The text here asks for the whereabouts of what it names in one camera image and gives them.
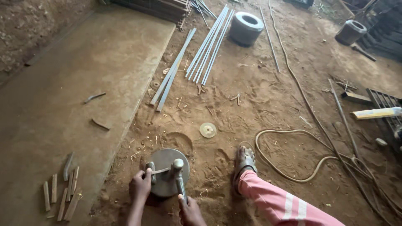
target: pink pants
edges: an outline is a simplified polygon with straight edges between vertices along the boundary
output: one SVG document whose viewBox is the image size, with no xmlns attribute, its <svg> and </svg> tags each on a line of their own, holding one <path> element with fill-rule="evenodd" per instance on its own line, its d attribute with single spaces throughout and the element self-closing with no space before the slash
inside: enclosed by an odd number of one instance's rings
<svg viewBox="0 0 402 226">
<path fill-rule="evenodd" d="M 337 219 L 259 178 L 251 170 L 240 176 L 239 192 L 253 199 L 272 225 L 344 226 Z"/>
</svg>

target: round metal anvil plate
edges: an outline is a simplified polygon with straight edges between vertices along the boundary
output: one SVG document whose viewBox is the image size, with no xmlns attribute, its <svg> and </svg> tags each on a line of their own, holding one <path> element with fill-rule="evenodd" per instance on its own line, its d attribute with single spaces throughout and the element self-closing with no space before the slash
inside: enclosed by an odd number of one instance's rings
<svg viewBox="0 0 402 226">
<path fill-rule="evenodd" d="M 200 126 L 200 133 L 206 138 L 211 138 L 216 135 L 216 127 L 212 123 L 206 122 Z"/>
<path fill-rule="evenodd" d="M 184 185 L 189 180 L 190 165 L 186 158 L 180 151 L 172 148 L 166 148 L 156 151 L 149 159 L 148 162 L 155 163 L 155 170 L 161 170 L 170 167 L 173 161 L 180 158 L 184 162 L 183 166 L 183 183 Z M 159 197 L 171 197 L 177 194 L 177 187 L 174 177 L 170 175 L 170 171 L 158 173 L 156 175 L 156 184 L 152 186 L 151 192 Z"/>
</svg>

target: sandy ground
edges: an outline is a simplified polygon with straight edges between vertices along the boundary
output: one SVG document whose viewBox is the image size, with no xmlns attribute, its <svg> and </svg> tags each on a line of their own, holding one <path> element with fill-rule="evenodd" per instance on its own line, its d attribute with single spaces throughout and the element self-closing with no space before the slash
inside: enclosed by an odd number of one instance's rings
<svg viewBox="0 0 402 226">
<path fill-rule="evenodd" d="M 206 3 L 219 14 L 226 1 Z M 399 88 L 402 66 L 381 57 L 377 62 L 371 62 L 349 47 L 338 44 L 333 36 L 339 26 L 315 16 L 314 7 L 304 10 L 278 0 L 273 0 L 271 4 L 290 65 L 315 114 L 337 148 L 352 156 L 351 142 L 345 130 L 342 128 L 338 134 L 332 125 L 341 121 L 341 118 L 332 94 L 322 91 L 329 88 L 328 78 L 347 80 L 350 85 L 359 88 L 358 94 L 367 95 L 365 88 L 370 87 L 402 97 Z M 263 129 L 305 129 L 324 139 L 306 109 L 295 82 L 285 69 L 284 56 L 269 18 L 268 3 L 249 0 L 241 4 L 228 2 L 228 5 L 236 11 L 257 16 L 260 16 L 258 6 L 262 6 L 280 73 L 276 72 L 267 35 L 263 32 L 251 48 L 242 48 L 224 39 L 205 87 L 206 93 L 197 95 L 195 84 L 185 80 L 185 72 L 179 71 L 161 113 L 149 106 L 152 94 L 146 94 L 117 153 L 99 200 L 90 213 L 90 225 L 123 224 L 130 204 L 128 182 L 133 172 L 143 167 L 147 158 L 161 149 L 162 144 L 165 148 L 180 150 L 188 158 L 191 169 L 186 184 L 187 193 L 197 199 L 208 225 L 269 225 L 251 201 L 232 196 L 230 177 L 236 147 L 241 141 L 254 143 L 256 133 Z M 187 19 L 184 32 L 176 31 L 173 34 L 153 80 L 162 81 L 162 71 L 173 63 L 189 29 L 194 26 L 197 27 L 196 35 L 187 48 L 179 70 L 184 69 L 187 58 L 187 64 L 191 62 L 208 32 L 202 18 L 194 13 Z M 342 93 L 341 87 L 336 86 L 335 89 L 338 94 Z M 240 106 L 235 101 L 229 101 L 238 93 L 241 94 Z M 400 166 L 396 164 L 390 148 L 379 148 L 373 143 L 375 138 L 384 137 L 381 129 L 374 120 L 357 122 L 349 116 L 348 112 L 364 110 L 366 106 L 342 100 L 341 104 L 363 159 L 392 199 L 402 203 Z M 216 125 L 218 133 L 215 137 L 207 139 L 200 135 L 199 127 L 204 122 Z M 259 144 L 280 170 L 299 179 L 310 175 L 322 157 L 332 155 L 330 150 L 302 135 L 265 134 Z M 131 162 L 130 156 L 135 153 Z M 317 176 L 305 184 L 286 180 L 258 160 L 257 167 L 262 179 L 270 180 L 272 184 L 322 209 L 345 225 L 381 224 L 337 161 L 326 162 Z M 380 206 L 383 214 L 396 223 L 384 203 L 380 202 Z M 179 225 L 176 199 L 169 199 L 159 206 L 147 206 L 142 222 L 143 225 Z"/>
</svg>

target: tool handle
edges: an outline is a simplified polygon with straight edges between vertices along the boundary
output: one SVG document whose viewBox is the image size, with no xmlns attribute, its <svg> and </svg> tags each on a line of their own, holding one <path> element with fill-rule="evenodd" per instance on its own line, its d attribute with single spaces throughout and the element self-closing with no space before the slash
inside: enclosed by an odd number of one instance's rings
<svg viewBox="0 0 402 226">
<path fill-rule="evenodd" d="M 183 177 L 182 177 L 181 173 L 178 177 L 175 178 L 175 181 L 176 181 L 176 186 L 177 186 L 177 193 L 183 195 L 184 200 L 186 200 L 186 203 L 187 203 L 186 190 L 184 189 Z"/>
</svg>

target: concrete slab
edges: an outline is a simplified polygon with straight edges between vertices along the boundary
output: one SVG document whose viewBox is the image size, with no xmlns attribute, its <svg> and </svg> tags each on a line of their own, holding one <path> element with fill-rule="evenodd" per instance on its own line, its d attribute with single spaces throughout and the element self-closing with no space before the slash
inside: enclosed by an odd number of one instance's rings
<svg viewBox="0 0 402 226">
<path fill-rule="evenodd" d="M 174 28 L 119 6 L 98 8 L 0 90 L 1 225 L 56 223 L 72 151 L 83 198 L 70 225 L 84 224 Z M 82 104 L 101 92 L 106 95 Z M 58 202 L 46 214 L 43 182 L 54 173 Z"/>
</svg>

